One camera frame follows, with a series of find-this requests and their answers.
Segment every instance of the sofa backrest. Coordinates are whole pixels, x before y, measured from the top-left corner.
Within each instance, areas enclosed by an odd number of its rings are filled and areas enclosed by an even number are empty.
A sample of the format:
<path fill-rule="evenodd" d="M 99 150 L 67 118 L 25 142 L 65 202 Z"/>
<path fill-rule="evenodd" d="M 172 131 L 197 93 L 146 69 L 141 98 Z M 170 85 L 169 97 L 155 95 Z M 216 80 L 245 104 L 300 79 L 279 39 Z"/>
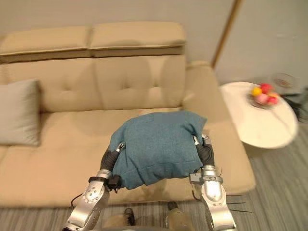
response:
<path fill-rule="evenodd" d="M 15 32 L 0 44 L 0 84 L 39 79 L 43 112 L 179 107 L 184 43 L 167 22 Z"/>

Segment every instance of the round white table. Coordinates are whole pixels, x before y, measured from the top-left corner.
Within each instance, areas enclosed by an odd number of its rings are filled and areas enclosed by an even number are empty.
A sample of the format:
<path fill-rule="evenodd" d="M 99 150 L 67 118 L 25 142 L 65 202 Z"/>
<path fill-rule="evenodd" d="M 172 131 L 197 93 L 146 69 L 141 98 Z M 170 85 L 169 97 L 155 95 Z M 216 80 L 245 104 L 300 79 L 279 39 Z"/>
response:
<path fill-rule="evenodd" d="M 242 142 L 259 148 L 281 148 L 297 134 L 297 118 L 282 98 L 270 109 L 254 107 L 247 94 L 257 84 L 227 83 L 220 87 L 232 120 Z"/>

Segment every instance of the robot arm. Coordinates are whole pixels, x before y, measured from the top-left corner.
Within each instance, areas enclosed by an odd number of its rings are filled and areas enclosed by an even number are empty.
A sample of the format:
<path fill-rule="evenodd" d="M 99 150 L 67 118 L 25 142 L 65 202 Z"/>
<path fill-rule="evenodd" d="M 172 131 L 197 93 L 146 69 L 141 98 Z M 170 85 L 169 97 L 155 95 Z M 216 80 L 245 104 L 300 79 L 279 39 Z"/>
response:
<path fill-rule="evenodd" d="M 214 153 L 211 140 L 203 136 L 203 145 L 194 136 L 198 155 L 203 163 L 200 173 L 191 174 L 192 183 L 201 183 L 201 199 L 206 209 L 207 224 L 212 231 L 234 231 L 236 225 L 232 214 L 227 207 L 226 191 L 223 188 L 222 177 L 220 177 L 214 165 Z"/>
<path fill-rule="evenodd" d="M 96 177 L 90 177 L 89 185 L 74 208 L 62 231 L 88 231 L 97 223 L 100 213 L 107 206 L 109 199 L 108 181 L 113 167 L 125 143 L 120 143 L 113 152 L 107 150 L 101 161 L 101 169 Z"/>
<path fill-rule="evenodd" d="M 201 145 L 196 137 L 193 139 L 203 167 L 201 174 L 191 174 L 190 178 L 192 183 L 202 184 L 201 198 L 206 208 L 208 226 L 212 231 L 233 231 L 236 226 L 226 204 L 226 192 L 221 185 L 222 178 L 216 172 L 211 140 L 208 136 L 204 136 Z M 102 209 L 107 205 L 109 191 L 112 189 L 109 186 L 112 170 L 124 148 L 125 143 L 120 143 L 115 151 L 105 152 L 101 169 L 96 177 L 90 177 L 88 187 L 62 231 L 89 231 L 94 228 Z"/>

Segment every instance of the fruit bowl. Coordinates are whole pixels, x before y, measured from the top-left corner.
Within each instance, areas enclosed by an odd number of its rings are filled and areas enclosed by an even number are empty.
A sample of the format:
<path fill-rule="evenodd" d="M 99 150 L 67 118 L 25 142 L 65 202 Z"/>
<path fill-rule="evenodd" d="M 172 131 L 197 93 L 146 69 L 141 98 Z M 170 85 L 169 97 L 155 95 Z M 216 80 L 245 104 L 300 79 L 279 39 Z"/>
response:
<path fill-rule="evenodd" d="M 248 94 L 249 102 L 258 108 L 269 109 L 279 102 L 279 94 L 275 93 L 274 87 L 268 83 L 262 83 L 254 87 Z"/>

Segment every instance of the gray carpet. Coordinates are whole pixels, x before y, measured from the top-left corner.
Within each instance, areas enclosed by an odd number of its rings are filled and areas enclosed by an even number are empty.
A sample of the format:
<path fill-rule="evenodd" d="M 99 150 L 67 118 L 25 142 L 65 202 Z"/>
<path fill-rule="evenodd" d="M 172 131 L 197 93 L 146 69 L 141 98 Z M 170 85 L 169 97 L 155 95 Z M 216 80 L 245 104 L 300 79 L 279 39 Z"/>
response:
<path fill-rule="evenodd" d="M 239 231 L 306 231 L 308 230 L 308 125 L 301 124 L 298 136 L 285 148 L 252 156 L 250 161 L 257 187 L 240 197 L 228 197 Z M 166 203 L 112 206 L 103 217 L 120 214 L 132 207 L 137 225 L 164 227 Z M 192 218 L 196 231 L 206 231 L 204 208 L 198 201 L 182 202 L 179 207 Z M 0 231 L 59 231 L 71 209 L 0 208 Z"/>

